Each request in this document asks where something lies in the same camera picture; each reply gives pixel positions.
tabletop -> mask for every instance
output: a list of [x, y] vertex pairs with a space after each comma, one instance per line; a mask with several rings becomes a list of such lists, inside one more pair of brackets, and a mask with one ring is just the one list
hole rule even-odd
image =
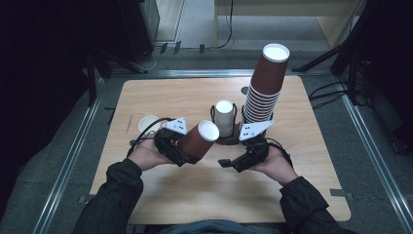
[[[250, 77], [131, 80], [125, 83], [94, 177], [91, 194], [106, 180], [106, 170], [125, 159], [129, 142], [137, 138], [137, 124], [146, 115], [184, 117], [187, 129], [210, 120], [209, 110], [221, 99], [239, 109]], [[286, 76], [274, 109], [276, 124], [266, 137], [276, 139], [291, 155], [297, 174], [319, 190], [336, 220], [348, 220], [344, 197], [331, 196], [341, 189], [319, 124], [301, 78]], [[253, 171], [223, 169], [219, 159], [235, 159], [245, 153], [239, 145], [215, 144], [196, 165], [162, 165], [142, 175], [144, 191], [130, 224], [171, 224], [221, 218], [236, 222], [282, 222], [281, 186]]]

sleeve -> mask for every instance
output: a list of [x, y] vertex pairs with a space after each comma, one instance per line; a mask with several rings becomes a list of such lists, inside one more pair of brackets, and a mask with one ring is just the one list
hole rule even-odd
[[83, 209], [73, 233], [126, 233], [143, 191], [141, 175], [142, 170], [129, 159], [110, 166], [106, 182]]
[[282, 213], [293, 233], [347, 233], [327, 211], [328, 204], [319, 191], [302, 176], [280, 192]]

stack of paper cups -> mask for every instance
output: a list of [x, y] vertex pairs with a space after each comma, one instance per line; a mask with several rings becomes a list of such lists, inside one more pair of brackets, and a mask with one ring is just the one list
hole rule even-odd
[[282, 89], [289, 50], [280, 44], [264, 47], [251, 77], [244, 105], [244, 123], [271, 119]]

metal frame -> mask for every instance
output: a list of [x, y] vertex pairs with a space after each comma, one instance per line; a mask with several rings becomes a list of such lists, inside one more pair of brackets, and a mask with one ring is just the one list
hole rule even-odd
[[[251, 76], [253, 70], [246, 69], [218, 69], [218, 70], [160, 70], [153, 71], [146, 74], [131, 74], [125, 71], [116, 71], [114, 76], [128, 77], [131, 80], [142, 79], [181, 79], [181, 78], [231, 78], [231, 77], [245, 77]], [[331, 75], [328, 70], [313, 70], [312, 72], [289, 72], [286, 75]], [[82, 149], [83, 142], [89, 127], [94, 119], [94, 115], [100, 103], [101, 93], [104, 89], [105, 82], [102, 78], [99, 79], [98, 89], [100, 92], [97, 95], [97, 99], [92, 106], [89, 107], [85, 118], [79, 128], [77, 135], [72, 143], [72, 146], [66, 156], [60, 173], [56, 179], [55, 185], [49, 194], [46, 205], [37, 221], [33, 233], [47, 233], [49, 226], [55, 215], [57, 206], [63, 195], [64, 189], [67, 185], [67, 181], [70, 179], [73, 167], [77, 161], [80, 150]], [[345, 90], [344, 85], [337, 86], [338, 90]], [[393, 174], [389, 170], [386, 161], [377, 148], [374, 138], [368, 131], [359, 111], [358, 107], [352, 105], [351, 101], [347, 97], [343, 97], [344, 104], [351, 116], [357, 132], [367, 150], [368, 156], [373, 164], [374, 169], [378, 177], [380, 178], [383, 186], [391, 200], [395, 213], [397, 214], [400, 223], [406, 233], [413, 233], [413, 215], [411, 209], [406, 201], [406, 198], [401, 193]]]

black curtain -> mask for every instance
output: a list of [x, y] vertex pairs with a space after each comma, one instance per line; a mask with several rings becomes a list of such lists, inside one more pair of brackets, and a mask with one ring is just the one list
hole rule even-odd
[[88, 49], [62, 6], [58, 1], [1, 3], [0, 219], [19, 168], [52, 140], [88, 88], [82, 71]]

